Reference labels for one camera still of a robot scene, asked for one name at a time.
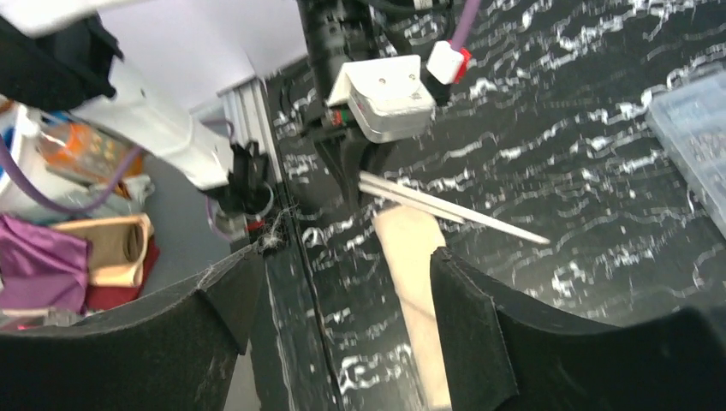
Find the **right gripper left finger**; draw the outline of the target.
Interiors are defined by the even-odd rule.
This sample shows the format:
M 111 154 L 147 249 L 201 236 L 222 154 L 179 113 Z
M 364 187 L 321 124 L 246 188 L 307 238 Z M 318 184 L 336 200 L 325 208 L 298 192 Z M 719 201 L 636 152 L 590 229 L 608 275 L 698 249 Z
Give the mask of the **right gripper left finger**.
M 223 409 L 264 274 L 242 249 L 74 325 L 3 332 L 2 409 Z

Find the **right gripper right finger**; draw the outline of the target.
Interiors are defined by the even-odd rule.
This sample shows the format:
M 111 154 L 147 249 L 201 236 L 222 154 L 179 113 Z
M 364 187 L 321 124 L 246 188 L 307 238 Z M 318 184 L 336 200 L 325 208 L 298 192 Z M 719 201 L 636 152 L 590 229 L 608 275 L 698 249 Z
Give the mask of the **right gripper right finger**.
M 722 410 L 725 310 L 687 307 L 618 327 L 567 313 L 431 256 L 455 410 Z

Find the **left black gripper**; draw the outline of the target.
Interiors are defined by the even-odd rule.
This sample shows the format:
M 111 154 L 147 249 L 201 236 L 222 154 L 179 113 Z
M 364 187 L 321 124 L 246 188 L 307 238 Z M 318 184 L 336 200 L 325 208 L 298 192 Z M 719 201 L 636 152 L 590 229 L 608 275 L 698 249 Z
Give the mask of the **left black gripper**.
M 453 7 L 448 1 L 300 1 L 298 9 L 318 98 L 301 116 L 301 136 L 313 142 L 344 204 L 355 210 L 368 199 L 359 190 L 360 172 L 379 173 L 400 140 L 372 143 L 346 105 L 326 105 L 338 72 L 348 62 L 417 55 L 396 26 L 415 16 L 441 15 L 449 33 Z M 434 98 L 422 58 L 420 79 Z

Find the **beige cloth napkin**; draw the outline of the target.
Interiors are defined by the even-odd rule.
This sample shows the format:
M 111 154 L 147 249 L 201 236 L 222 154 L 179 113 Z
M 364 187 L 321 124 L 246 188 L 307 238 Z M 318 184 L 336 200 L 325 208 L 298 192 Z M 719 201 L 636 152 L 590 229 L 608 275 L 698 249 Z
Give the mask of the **beige cloth napkin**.
M 431 255 L 445 245 L 437 219 L 399 205 L 379 213 L 373 226 L 402 306 L 425 403 L 431 410 L 449 408 L 449 386 L 431 295 Z

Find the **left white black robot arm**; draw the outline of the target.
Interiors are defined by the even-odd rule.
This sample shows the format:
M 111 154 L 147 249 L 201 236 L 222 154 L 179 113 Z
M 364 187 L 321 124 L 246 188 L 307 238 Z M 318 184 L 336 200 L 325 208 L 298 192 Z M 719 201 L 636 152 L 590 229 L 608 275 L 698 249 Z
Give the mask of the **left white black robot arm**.
M 38 110 L 66 111 L 131 140 L 178 169 L 227 213 L 265 214 L 273 198 L 254 155 L 213 133 L 145 83 L 122 54 L 99 11 L 106 1 L 4 1 L 1 92 Z M 427 61 L 378 57 L 371 4 L 297 4 L 317 93 L 337 123 L 373 144 L 417 134 L 428 123 L 430 80 L 448 86 L 465 62 L 456 39 L 440 40 Z

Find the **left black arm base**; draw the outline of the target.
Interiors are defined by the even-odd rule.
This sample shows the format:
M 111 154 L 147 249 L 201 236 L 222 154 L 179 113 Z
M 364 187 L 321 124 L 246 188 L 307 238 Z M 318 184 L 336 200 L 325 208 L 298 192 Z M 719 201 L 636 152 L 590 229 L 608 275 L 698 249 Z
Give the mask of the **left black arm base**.
M 204 190 L 207 222 L 217 235 L 236 241 L 265 226 L 275 208 L 275 191 L 268 177 L 271 158 L 257 141 L 231 145 L 232 170 L 220 187 Z

